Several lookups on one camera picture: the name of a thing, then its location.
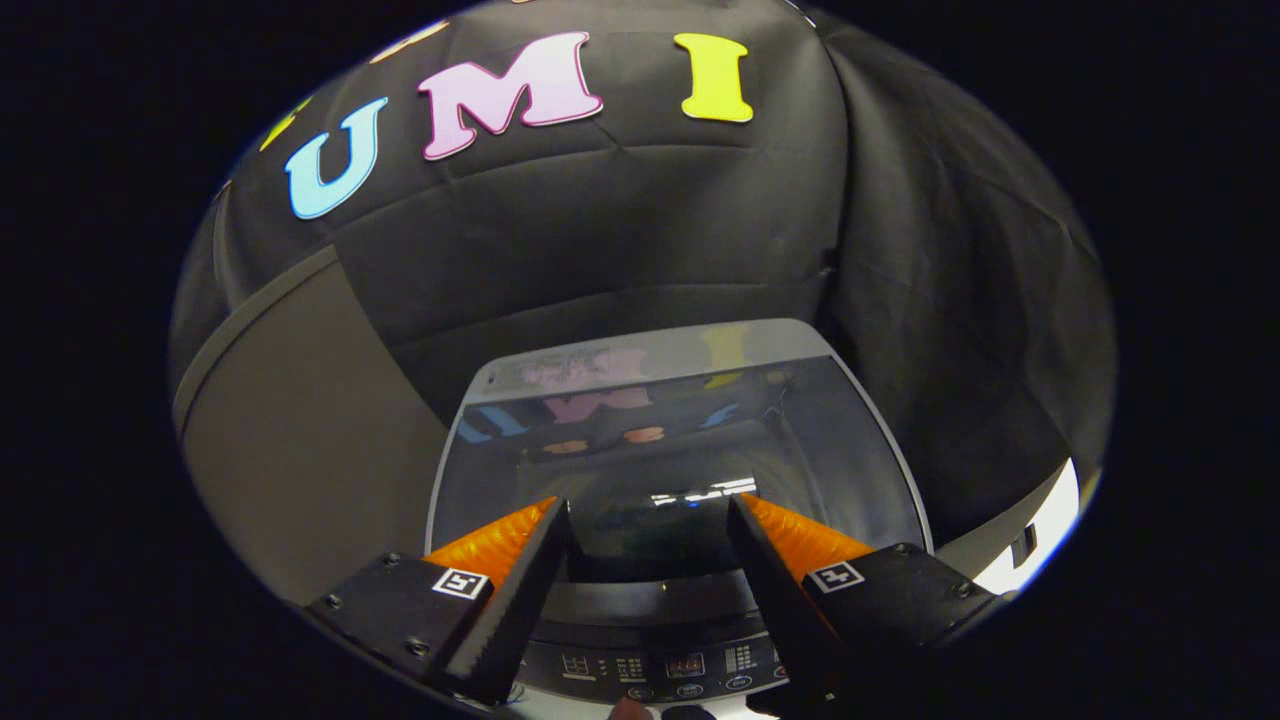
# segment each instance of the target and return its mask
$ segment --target foam letter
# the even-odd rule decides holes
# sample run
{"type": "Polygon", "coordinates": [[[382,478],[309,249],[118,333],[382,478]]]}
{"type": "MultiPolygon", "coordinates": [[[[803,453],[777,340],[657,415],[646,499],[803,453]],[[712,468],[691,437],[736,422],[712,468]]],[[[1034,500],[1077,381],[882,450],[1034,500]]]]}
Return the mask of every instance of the foam letter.
{"type": "Polygon", "coordinates": [[[422,156],[439,160],[475,142],[476,131],[462,124],[462,110],[489,132],[502,135],[525,88],[529,109],[520,119],[526,126],[567,123],[599,113],[604,101],[588,92],[579,61],[579,47],[588,37],[585,32],[564,32],[535,40],[502,77],[463,63],[424,79],[417,90],[431,94],[433,137],[422,156]]]}
{"type": "Polygon", "coordinates": [[[257,151],[261,152],[266,150],[266,146],[270,145],[273,140],[279,137],[285,128],[292,126],[293,118],[296,118],[297,114],[301,113],[302,109],[307,106],[307,102],[311,102],[310,97],[307,97],[306,100],[302,101],[301,105],[291,110],[289,114],[283,120],[275,123],[275,127],[271,128],[271,132],[266,133],[266,140],[262,141],[262,145],[257,149],[257,151]]]}
{"type": "Polygon", "coordinates": [[[399,42],[392,45],[390,47],[383,50],[381,53],[374,55],[374,59],[369,60],[369,64],[372,65],[374,63],[381,63],[387,58],[390,58],[392,55],[399,53],[401,50],[408,47],[410,45],[413,45],[419,40],[425,40],[428,37],[431,37],[433,35],[440,32],[447,27],[449,27],[449,20],[440,20],[433,26],[428,26],[415,32],[413,35],[406,37],[404,40],[401,40],[399,42]]]}
{"type": "Polygon", "coordinates": [[[289,202],[294,215],[303,220],[319,218],[342,205],[365,183],[378,160],[378,110],[383,105],[387,99],[379,97],[338,126],[351,135],[351,160],[333,182],[320,179],[320,146],[329,140],[329,133],[320,133],[289,158],[284,172],[289,174],[289,202]]]}
{"type": "Polygon", "coordinates": [[[742,81],[737,59],[746,56],[746,47],[727,37],[682,32],[676,45],[689,50],[694,73],[694,94],[680,108],[690,118],[745,123],[754,113],[742,102],[742,81]]]}

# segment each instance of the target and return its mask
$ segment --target black fabric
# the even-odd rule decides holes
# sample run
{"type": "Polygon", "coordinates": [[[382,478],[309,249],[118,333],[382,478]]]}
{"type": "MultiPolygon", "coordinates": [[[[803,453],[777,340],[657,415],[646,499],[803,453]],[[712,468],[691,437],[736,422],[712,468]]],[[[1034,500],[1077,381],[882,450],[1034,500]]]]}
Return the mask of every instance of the black fabric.
{"type": "Polygon", "coordinates": [[[215,237],[223,234],[215,232],[215,220],[223,206],[224,195],[219,192],[196,229],[174,293],[173,316],[169,320],[170,397],[178,393],[182,375],[200,352],[200,347],[230,314],[230,304],[219,282],[214,260],[215,237]]]}
{"type": "Polygon", "coordinates": [[[265,150],[265,132],[253,141],[214,237],[197,238],[174,377],[225,311],[333,245],[379,337],[445,421],[500,355],[792,316],[824,329],[865,383],[937,542],[1005,510],[1068,455],[1088,478],[1116,359],[1101,269],[1070,201],[973,97],[809,14],[817,29],[776,0],[489,3],[334,78],[265,150]],[[500,74],[526,44],[576,29],[590,33],[582,73],[602,113],[527,127],[526,95],[504,133],[467,118],[472,146],[422,159],[422,79],[463,61],[500,74]],[[681,111],[690,60],[678,32],[749,49],[750,122],[681,111]],[[329,214],[300,220],[289,156],[329,132],[321,174],[338,176],[339,123],[383,96],[372,173],[329,214]]]}
{"type": "Polygon", "coordinates": [[[1115,392],[1110,299],[1082,220],[1012,131],[905,54],[813,18],[852,158],[824,310],[946,543],[1068,455],[1080,478],[1097,470],[1115,392]]]}

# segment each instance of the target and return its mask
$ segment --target pink letter m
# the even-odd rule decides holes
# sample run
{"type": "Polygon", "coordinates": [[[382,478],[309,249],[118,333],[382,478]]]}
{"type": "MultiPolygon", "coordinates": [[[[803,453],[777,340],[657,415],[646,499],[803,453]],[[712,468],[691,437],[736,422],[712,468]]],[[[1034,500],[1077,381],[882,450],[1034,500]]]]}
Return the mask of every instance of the pink letter m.
{"type": "Polygon", "coordinates": [[[577,55],[588,37],[585,32],[564,32],[535,40],[502,77],[463,63],[422,81],[417,90],[431,94],[433,126],[422,156],[439,160],[475,142],[476,131],[462,124],[463,109],[489,132],[502,135],[526,87],[529,109],[520,118],[526,126],[552,126],[599,113],[604,101],[586,91],[577,55]]]}

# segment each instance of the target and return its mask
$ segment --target blue letter u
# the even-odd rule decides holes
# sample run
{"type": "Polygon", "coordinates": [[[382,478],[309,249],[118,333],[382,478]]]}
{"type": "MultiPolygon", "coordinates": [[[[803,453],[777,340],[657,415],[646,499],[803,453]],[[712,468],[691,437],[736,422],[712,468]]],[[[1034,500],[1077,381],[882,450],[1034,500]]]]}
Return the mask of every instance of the blue letter u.
{"type": "Polygon", "coordinates": [[[303,220],[319,218],[342,205],[365,183],[378,160],[378,110],[383,105],[387,105],[385,97],[374,100],[338,126],[351,135],[351,161],[333,182],[320,179],[320,146],[329,140],[329,133],[320,133],[289,158],[284,172],[289,174],[289,202],[294,215],[303,220]]]}

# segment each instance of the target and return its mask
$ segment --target orange gripper pad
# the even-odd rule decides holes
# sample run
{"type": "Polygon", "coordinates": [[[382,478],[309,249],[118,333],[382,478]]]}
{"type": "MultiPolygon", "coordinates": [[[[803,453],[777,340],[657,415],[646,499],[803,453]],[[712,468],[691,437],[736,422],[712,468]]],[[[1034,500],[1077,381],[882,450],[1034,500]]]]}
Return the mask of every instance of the orange gripper pad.
{"type": "Polygon", "coordinates": [[[520,553],[524,552],[529,536],[532,534],[534,528],[538,527],[543,515],[547,514],[547,509],[554,501],[554,497],[548,497],[524,510],[499,518],[435,550],[422,560],[467,573],[489,575],[493,589],[497,592],[516,565],[520,553]]]}
{"type": "Polygon", "coordinates": [[[870,546],[799,512],[765,502],[754,495],[742,493],[741,497],[796,583],[819,568],[874,552],[870,546]]]}

